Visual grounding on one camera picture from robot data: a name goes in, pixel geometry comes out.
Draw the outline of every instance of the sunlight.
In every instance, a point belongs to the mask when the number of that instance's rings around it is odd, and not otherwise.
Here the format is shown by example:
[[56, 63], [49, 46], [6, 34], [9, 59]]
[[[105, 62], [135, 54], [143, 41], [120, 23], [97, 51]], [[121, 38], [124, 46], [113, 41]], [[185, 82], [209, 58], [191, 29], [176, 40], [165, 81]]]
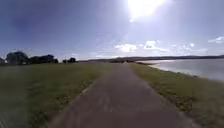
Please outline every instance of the sunlight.
[[165, 2], [166, 0], [128, 0], [130, 21], [154, 14], [156, 9]]

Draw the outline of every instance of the lake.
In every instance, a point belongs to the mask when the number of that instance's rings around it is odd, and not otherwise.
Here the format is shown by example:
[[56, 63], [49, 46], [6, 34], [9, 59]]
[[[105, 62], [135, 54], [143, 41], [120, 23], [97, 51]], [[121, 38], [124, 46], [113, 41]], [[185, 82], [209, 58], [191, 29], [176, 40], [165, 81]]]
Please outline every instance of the lake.
[[194, 59], [194, 60], [156, 60], [141, 61], [144, 63], [154, 63], [152, 67], [181, 72], [212, 80], [224, 81], [224, 59]]

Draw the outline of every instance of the distant hill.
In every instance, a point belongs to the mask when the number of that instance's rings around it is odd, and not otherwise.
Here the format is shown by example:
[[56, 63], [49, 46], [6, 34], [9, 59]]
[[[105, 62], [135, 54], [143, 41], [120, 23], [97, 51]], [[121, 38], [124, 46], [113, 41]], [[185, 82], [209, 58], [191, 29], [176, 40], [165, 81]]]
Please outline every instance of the distant hill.
[[134, 62], [134, 61], [146, 61], [146, 60], [177, 60], [177, 59], [220, 59], [224, 58], [224, 55], [219, 56], [157, 56], [157, 57], [118, 57], [112, 59], [91, 59], [88, 62]]

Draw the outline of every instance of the white cloud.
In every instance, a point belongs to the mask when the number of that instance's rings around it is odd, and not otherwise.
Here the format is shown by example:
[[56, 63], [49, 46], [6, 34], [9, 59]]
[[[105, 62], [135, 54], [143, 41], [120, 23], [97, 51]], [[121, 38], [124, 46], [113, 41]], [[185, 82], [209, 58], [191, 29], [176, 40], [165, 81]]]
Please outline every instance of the white cloud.
[[190, 43], [190, 46], [191, 46], [191, 47], [194, 47], [194, 46], [195, 46], [195, 44], [194, 44], [194, 43]]
[[145, 50], [158, 50], [161, 52], [169, 51], [168, 49], [157, 47], [156, 44], [157, 44], [157, 41], [146, 41], [144, 49]]
[[137, 49], [136, 45], [133, 44], [116, 45], [115, 48], [119, 49], [122, 52], [133, 52]]
[[221, 44], [221, 43], [224, 43], [224, 37], [223, 36], [220, 36], [220, 37], [218, 37], [216, 39], [209, 40], [208, 42], [209, 43]]

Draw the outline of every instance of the sky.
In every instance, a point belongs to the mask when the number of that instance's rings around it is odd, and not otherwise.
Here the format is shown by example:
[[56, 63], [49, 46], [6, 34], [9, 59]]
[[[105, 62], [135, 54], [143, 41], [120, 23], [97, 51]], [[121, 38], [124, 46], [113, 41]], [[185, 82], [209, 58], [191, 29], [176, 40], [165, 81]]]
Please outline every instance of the sky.
[[224, 54], [223, 0], [0, 0], [0, 57]]

